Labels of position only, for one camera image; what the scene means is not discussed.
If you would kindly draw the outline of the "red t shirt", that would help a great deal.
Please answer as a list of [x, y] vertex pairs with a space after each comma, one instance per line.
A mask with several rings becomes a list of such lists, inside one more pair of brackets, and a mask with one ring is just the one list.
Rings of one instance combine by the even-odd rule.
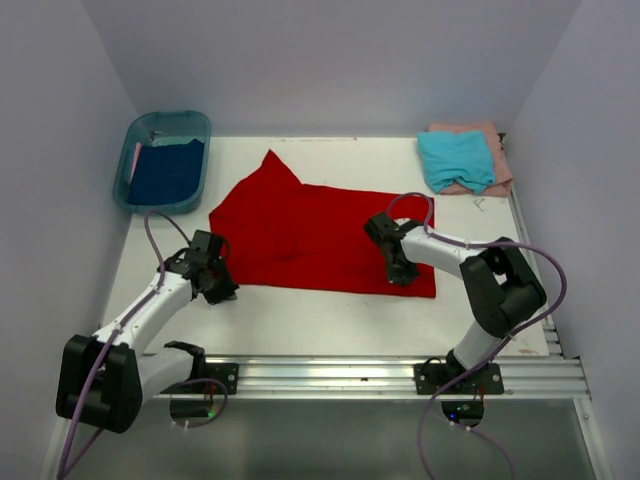
[[408, 286], [391, 284], [365, 233], [395, 197], [303, 183], [269, 151], [210, 212], [209, 224], [230, 244], [227, 265], [238, 284], [433, 299], [432, 267], [419, 267]]

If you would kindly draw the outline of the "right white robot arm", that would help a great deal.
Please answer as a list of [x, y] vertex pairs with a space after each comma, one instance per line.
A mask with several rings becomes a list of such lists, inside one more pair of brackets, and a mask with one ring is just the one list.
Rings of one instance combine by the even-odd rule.
[[414, 220], [397, 222], [382, 212], [364, 226], [381, 251], [387, 280], [407, 287], [421, 265], [460, 279], [473, 314], [462, 340], [447, 354], [445, 379], [451, 389], [468, 392], [481, 380], [477, 365], [547, 301], [547, 294], [518, 247], [506, 237], [471, 247]]

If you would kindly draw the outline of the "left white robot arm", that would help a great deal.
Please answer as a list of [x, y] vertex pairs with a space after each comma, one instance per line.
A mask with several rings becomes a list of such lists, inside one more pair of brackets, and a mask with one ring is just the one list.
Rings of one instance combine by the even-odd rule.
[[187, 247], [163, 261], [125, 312], [90, 336], [73, 336], [63, 350], [57, 415], [123, 433], [155, 395], [174, 387], [201, 390], [211, 378], [203, 348], [173, 340], [151, 356], [145, 350], [197, 297], [210, 305], [235, 297], [228, 254], [223, 236], [196, 231]]

